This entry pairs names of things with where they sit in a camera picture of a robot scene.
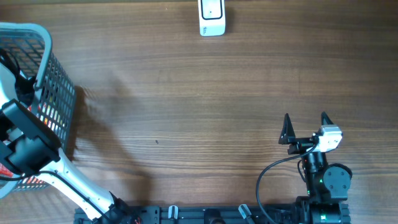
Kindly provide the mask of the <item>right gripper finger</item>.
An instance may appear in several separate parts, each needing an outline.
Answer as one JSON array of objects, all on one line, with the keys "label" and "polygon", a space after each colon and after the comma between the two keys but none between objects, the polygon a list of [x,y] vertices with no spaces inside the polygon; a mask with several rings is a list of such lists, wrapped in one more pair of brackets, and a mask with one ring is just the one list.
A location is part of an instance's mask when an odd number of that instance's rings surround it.
[{"label": "right gripper finger", "polygon": [[295,132],[288,113],[284,115],[284,123],[278,143],[281,145],[296,143]]},{"label": "right gripper finger", "polygon": [[329,118],[329,116],[327,115],[327,113],[325,111],[323,111],[321,113],[321,123],[322,123],[322,126],[323,125],[333,125],[332,120]]}]

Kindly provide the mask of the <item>red snack bag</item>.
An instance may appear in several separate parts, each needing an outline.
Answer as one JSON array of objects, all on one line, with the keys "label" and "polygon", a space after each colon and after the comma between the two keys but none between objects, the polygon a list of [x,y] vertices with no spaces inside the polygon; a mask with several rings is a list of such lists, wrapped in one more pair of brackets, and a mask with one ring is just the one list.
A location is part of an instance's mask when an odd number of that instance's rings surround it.
[{"label": "red snack bag", "polygon": [[0,164],[0,174],[5,177],[13,177],[13,173],[7,169],[4,165]]}]

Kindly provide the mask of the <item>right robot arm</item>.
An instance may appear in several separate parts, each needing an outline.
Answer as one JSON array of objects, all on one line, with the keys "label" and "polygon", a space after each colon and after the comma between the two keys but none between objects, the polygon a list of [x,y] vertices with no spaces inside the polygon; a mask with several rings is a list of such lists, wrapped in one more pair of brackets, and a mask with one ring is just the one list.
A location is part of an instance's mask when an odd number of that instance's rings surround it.
[{"label": "right robot arm", "polygon": [[303,178],[307,195],[297,197],[291,205],[286,223],[336,223],[351,222],[348,199],[353,173],[343,164],[329,164],[326,154],[338,148],[343,132],[325,112],[321,114],[320,129],[308,138],[298,138],[285,114],[279,144],[288,144],[288,154],[301,156]]}]

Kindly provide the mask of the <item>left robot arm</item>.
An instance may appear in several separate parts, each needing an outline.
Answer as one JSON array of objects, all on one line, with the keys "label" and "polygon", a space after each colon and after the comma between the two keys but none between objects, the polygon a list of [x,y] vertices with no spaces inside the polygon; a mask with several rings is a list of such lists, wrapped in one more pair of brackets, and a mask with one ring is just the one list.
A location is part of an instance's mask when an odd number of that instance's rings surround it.
[{"label": "left robot arm", "polygon": [[138,214],[82,174],[65,155],[57,135],[17,99],[1,107],[1,164],[18,181],[36,177],[75,202],[93,223],[140,223]]}]

